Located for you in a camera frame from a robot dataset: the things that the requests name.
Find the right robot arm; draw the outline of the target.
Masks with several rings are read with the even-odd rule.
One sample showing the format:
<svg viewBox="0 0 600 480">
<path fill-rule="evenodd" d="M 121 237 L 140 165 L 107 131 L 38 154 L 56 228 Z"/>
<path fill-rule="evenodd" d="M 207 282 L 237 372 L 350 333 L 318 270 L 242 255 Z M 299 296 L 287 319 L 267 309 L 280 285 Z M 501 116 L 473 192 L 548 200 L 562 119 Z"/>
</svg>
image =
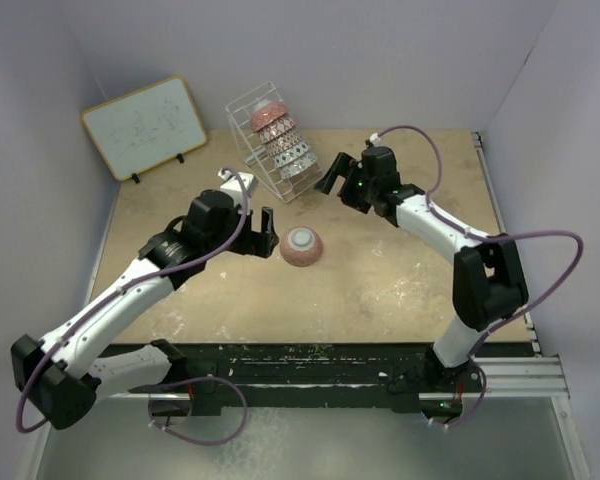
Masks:
<svg viewBox="0 0 600 480">
<path fill-rule="evenodd" d="M 529 300 L 516 243 L 485 241 L 478 232 L 470 238 L 469 226 L 447 225 L 426 203 L 425 191 L 401 181 L 393 151 L 369 147 L 359 160 L 341 152 L 315 188 L 331 192 L 343 178 L 341 202 L 361 213 L 373 210 L 396 228 L 405 230 L 436 251 L 453 267 L 452 304 L 455 316 L 444 334 L 427 352 L 426 383 L 447 391 L 460 379 L 459 367 L 488 329 L 507 320 Z"/>
</svg>

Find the grey medallion pattern bowl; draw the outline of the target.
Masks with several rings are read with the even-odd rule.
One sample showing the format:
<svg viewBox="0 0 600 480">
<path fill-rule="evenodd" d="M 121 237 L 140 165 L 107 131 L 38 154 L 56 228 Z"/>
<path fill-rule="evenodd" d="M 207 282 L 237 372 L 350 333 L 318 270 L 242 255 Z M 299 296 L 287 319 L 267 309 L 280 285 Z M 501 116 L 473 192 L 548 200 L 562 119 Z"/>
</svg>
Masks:
<svg viewBox="0 0 600 480">
<path fill-rule="evenodd" d="M 254 111 L 250 117 L 250 125 L 253 132 L 258 132 L 271 124 L 281 116 L 288 113 L 287 106 L 281 101 L 263 99 L 254 105 Z"/>
</svg>

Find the black floral pattern bowl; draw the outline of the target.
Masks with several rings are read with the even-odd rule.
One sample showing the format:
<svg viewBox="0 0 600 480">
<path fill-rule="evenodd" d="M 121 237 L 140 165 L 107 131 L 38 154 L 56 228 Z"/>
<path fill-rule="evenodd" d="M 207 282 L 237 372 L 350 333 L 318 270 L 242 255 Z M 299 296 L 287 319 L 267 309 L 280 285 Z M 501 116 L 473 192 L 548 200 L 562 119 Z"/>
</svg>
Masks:
<svg viewBox="0 0 600 480">
<path fill-rule="evenodd" d="M 294 160 L 291 163 L 281 167 L 279 169 L 280 177 L 283 180 L 295 177 L 296 175 L 302 174 L 315 163 L 315 156 L 304 155 L 298 158 L 297 160 Z"/>
</svg>

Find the red diamond dot bowl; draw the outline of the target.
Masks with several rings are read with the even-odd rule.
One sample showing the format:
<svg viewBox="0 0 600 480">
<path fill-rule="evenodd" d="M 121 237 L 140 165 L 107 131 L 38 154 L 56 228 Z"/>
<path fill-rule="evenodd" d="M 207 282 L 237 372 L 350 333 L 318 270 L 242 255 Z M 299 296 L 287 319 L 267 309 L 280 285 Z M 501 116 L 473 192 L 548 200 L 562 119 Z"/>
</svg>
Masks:
<svg viewBox="0 0 600 480">
<path fill-rule="evenodd" d="M 273 156 L 273 162 L 276 168 L 282 168 L 289 163 L 296 161 L 311 150 L 305 142 L 299 142 L 281 153 Z"/>
</svg>

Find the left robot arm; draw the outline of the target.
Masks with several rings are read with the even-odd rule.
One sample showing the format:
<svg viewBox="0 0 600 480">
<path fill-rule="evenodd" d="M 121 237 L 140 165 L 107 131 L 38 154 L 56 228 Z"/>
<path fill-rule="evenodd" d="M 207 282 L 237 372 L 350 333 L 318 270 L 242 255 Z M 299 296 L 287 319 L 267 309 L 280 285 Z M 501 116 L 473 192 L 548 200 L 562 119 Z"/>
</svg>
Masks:
<svg viewBox="0 0 600 480">
<path fill-rule="evenodd" d="M 251 196 L 222 187 L 195 197 L 186 214 L 149 238 L 122 274 L 71 319 L 39 339 L 23 335 L 10 349 L 20 392 L 15 426 L 73 426 L 101 400 L 136 388 L 174 392 L 195 382 L 186 357 L 166 340 L 103 357 L 111 342 L 148 309 L 225 253 L 268 258 L 279 243 L 274 211 L 252 227 Z"/>
</svg>

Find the blue triangle pattern bowl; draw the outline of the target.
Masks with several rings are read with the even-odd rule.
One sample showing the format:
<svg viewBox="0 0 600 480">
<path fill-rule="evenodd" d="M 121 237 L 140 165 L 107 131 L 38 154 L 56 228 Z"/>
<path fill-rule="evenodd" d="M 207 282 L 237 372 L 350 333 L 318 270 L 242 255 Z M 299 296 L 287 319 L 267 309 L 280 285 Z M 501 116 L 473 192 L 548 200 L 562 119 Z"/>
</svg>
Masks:
<svg viewBox="0 0 600 480">
<path fill-rule="evenodd" d="M 267 144 L 295 127 L 295 121 L 285 114 L 259 130 L 258 137 L 262 144 Z"/>
</svg>

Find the brown lattice pattern bowl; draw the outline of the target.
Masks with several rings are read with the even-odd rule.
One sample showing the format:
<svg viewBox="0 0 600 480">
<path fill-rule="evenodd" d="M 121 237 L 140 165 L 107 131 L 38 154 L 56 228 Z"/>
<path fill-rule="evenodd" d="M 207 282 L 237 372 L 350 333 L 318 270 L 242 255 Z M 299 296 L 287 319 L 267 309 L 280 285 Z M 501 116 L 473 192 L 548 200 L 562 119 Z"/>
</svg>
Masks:
<svg viewBox="0 0 600 480">
<path fill-rule="evenodd" d="M 269 156 L 275 156 L 303 141 L 303 134 L 298 130 L 293 129 L 267 142 L 265 144 L 265 150 Z"/>
</svg>

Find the white wire dish rack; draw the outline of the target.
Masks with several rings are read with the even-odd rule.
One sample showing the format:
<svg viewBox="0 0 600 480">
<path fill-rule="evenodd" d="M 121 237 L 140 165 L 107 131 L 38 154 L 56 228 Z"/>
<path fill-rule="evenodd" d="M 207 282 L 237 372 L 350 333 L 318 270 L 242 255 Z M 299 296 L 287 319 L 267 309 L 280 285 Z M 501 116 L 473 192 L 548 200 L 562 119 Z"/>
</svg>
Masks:
<svg viewBox="0 0 600 480">
<path fill-rule="evenodd" d="M 229 102 L 225 107 L 225 112 L 243 163 L 275 197 L 284 203 L 289 203 L 314 186 L 322 177 L 324 169 L 315 149 L 295 122 L 294 129 L 303 134 L 303 142 L 311 148 L 305 155 L 315 156 L 316 163 L 295 177 L 286 180 L 280 177 L 280 168 L 275 167 L 273 156 L 267 154 L 265 144 L 259 140 L 258 132 L 253 132 L 250 125 L 254 105 L 263 99 L 283 102 L 288 108 L 287 114 L 294 120 L 289 106 L 272 82 L 266 82 Z"/>
</svg>

